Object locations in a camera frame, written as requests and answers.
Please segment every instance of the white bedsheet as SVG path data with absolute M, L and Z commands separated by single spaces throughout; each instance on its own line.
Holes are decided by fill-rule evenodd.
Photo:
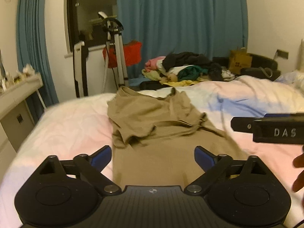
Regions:
M 165 97 L 170 87 L 158 91 L 142 91 L 153 97 Z M 201 112 L 206 112 L 213 124 L 226 130 L 239 146 L 250 154 L 258 155 L 276 174 L 290 192 L 293 181 L 301 172 L 294 169 L 292 160 L 302 153 L 302 146 L 254 143 L 251 134 L 233 132 L 233 116 L 263 116 L 265 113 L 304 112 L 304 97 L 292 85 L 249 76 L 235 81 L 203 82 L 185 91 Z M 23 143 L 9 167 L 0 187 L 0 227 L 18 228 L 21 222 L 14 207 L 14 196 L 37 166 L 51 154 L 60 160 L 75 155 L 88 155 L 104 145 L 112 146 L 112 126 L 107 117 L 107 101 L 115 94 L 73 100 L 49 109 L 34 131 Z M 112 178 L 112 163 L 102 172 Z M 304 191 L 291 193 L 292 207 L 285 222 L 292 227 L 304 219 L 301 199 Z

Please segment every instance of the window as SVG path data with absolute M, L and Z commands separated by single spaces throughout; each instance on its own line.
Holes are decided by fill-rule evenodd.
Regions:
M 87 47 L 105 44 L 107 34 L 100 26 L 102 21 L 98 17 L 100 11 L 107 16 L 116 16 L 116 0 L 67 0 L 71 51 L 79 41 L 85 41 Z

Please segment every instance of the paper bag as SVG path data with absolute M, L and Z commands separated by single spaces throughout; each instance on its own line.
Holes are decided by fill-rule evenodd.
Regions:
M 247 50 L 232 50 L 229 58 L 229 70 L 234 74 L 241 74 L 242 68 L 250 68 L 252 56 L 247 54 Z

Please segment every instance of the pink clothing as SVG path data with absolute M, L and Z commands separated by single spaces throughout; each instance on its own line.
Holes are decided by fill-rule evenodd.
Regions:
M 145 64 L 145 70 L 147 72 L 150 72 L 151 70 L 157 70 L 156 62 L 158 60 L 163 60 L 165 58 L 166 58 L 165 56 L 159 56 L 157 58 L 154 58 L 154 59 L 151 59 L 151 60 L 147 61 L 146 64 Z

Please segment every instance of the wall outlet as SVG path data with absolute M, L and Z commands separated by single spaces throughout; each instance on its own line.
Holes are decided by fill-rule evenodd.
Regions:
M 284 58 L 284 59 L 288 59 L 289 57 L 289 52 L 288 51 L 284 51 L 284 50 L 279 50 L 277 49 L 276 55 L 278 57 Z

